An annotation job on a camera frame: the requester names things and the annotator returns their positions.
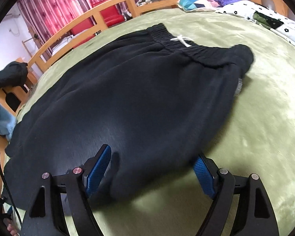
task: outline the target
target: green blanket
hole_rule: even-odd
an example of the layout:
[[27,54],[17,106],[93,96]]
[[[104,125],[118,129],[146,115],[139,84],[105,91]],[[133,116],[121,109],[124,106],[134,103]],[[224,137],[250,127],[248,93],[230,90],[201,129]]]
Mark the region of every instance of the green blanket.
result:
[[[18,121],[72,66],[103,45],[129,32],[164,23],[205,46],[249,46],[255,56],[224,128],[205,154],[232,174],[257,173],[272,202],[281,236],[295,226],[295,47],[262,26],[213,12],[180,9],[153,11],[110,28],[71,51],[42,76]],[[236,213],[234,197],[223,235]],[[94,213],[104,235],[195,235],[210,207],[190,168],[160,178],[132,201],[115,203]],[[71,217],[71,235],[76,235]]]

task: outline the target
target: elastic waistband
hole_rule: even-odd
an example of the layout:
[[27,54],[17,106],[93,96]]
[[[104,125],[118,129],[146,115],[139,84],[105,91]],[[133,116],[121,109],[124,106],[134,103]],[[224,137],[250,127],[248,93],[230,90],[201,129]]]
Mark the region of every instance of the elastic waistband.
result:
[[[169,49],[170,51],[181,50],[186,48],[186,46],[183,45],[180,41],[171,41],[171,39],[175,38],[176,36],[173,36],[166,29],[163,23],[151,26],[147,28],[147,31],[153,37],[155,42],[162,44],[166,49]],[[192,41],[186,41],[186,43],[188,43],[191,46],[198,46]]]
[[231,48],[219,48],[206,47],[193,41],[185,41],[191,45],[186,47],[180,41],[171,41],[176,36],[168,32],[163,23],[151,26],[147,28],[147,31],[155,42],[162,44],[166,49],[172,52],[180,50],[206,67],[218,68],[227,64],[236,64],[241,67],[241,74],[244,76],[254,61],[254,56],[246,45],[238,44]]

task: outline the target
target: white drawstring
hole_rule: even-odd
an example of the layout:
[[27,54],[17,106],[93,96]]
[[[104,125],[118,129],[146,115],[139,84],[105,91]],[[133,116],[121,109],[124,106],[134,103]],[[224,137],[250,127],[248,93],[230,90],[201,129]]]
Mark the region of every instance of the white drawstring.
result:
[[185,37],[182,34],[177,36],[176,38],[172,38],[171,41],[180,41],[184,46],[186,47],[191,47],[191,45],[189,45],[188,43],[185,42],[186,41],[193,41],[191,38]]

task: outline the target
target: bed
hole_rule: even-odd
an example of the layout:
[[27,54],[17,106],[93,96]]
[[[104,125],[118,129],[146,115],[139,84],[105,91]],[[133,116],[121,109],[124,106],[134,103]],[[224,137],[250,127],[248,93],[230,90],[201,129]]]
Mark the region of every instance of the bed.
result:
[[[134,19],[107,29],[99,11],[121,1],[127,2]],[[178,8],[140,15],[175,6],[176,2],[167,0],[136,7],[134,0],[110,0],[65,26],[29,62],[29,66],[36,63],[45,73],[30,98],[18,94],[24,104],[18,110],[18,122],[68,69],[126,33],[162,22],[173,35],[188,36],[200,45],[230,47],[237,43],[246,44],[252,49],[255,62],[228,122],[205,154],[219,167],[226,167],[235,175],[248,176],[254,172],[260,175],[272,202],[280,235],[286,236],[295,227],[295,47],[267,29],[229,15],[212,12],[186,14]],[[284,2],[274,2],[286,15],[288,8]],[[89,16],[94,16],[98,24],[69,42],[47,62],[40,58],[55,40]],[[98,36],[58,60],[74,45],[98,31],[101,31]],[[6,107],[4,97],[0,90],[1,104]],[[2,152],[6,144],[0,139]],[[234,198],[223,235],[230,232],[236,201]],[[165,176],[134,200],[102,208],[94,215],[104,235],[194,235],[210,203],[190,169]],[[66,219],[69,231],[74,235],[72,219]]]

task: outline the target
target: geometric pattern pillow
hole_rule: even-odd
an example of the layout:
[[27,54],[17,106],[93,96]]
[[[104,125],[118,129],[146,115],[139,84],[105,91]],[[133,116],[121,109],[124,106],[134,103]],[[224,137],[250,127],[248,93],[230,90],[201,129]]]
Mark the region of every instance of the geometric pattern pillow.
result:
[[214,0],[179,0],[177,5],[185,12],[216,11],[219,6]]

